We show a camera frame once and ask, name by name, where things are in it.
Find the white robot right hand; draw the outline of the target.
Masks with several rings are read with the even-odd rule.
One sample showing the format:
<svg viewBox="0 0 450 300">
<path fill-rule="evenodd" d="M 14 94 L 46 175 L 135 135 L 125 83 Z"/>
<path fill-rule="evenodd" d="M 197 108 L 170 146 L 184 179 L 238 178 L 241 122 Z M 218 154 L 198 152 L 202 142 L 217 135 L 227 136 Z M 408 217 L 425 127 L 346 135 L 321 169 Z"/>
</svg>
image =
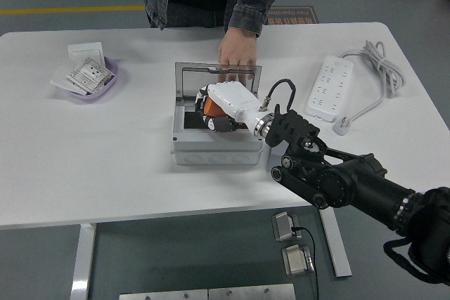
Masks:
<svg viewBox="0 0 450 300">
<path fill-rule="evenodd" d="M 245 125 L 257 138 L 265 138 L 274 115 L 268 112 L 271 98 L 259 101 L 238 81 L 209 84 L 196 96 L 195 110 L 209 129 L 229 132 Z"/>
</svg>

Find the person's left hand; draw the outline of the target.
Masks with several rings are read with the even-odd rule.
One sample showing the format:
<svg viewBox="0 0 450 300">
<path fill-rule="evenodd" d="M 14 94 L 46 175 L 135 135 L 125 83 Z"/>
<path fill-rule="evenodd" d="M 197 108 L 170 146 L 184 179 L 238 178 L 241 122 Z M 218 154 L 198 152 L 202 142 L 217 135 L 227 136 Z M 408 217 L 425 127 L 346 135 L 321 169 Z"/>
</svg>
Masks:
<svg viewBox="0 0 450 300">
<path fill-rule="evenodd" d="M 229 27 L 218 49 L 220 65 L 255 66 L 257 35 L 254 32 Z"/>
</svg>

